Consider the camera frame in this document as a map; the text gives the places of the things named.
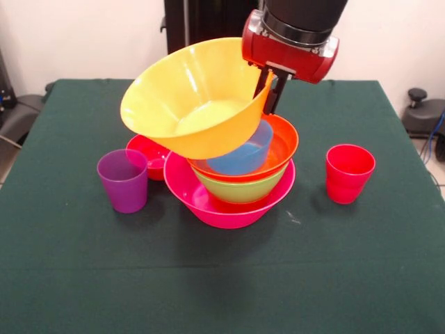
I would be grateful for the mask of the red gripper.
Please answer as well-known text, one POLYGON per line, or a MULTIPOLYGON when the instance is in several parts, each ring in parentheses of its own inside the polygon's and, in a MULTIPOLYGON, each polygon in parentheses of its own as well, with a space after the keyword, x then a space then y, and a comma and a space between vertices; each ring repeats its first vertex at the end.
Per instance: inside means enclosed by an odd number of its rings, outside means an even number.
POLYGON ((339 39, 332 35, 319 46, 292 45, 266 25, 264 18, 269 16, 266 10, 253 10, 245 23, 241 43, 243 58, 262 68, 253 98, 261 92, 268 95, 265 115, 275 114, 288 73, 294 79, 317 84, 330 71, 339 50, 339 39), (271 67, 285 71, 277 76, 273 88, 271 67))

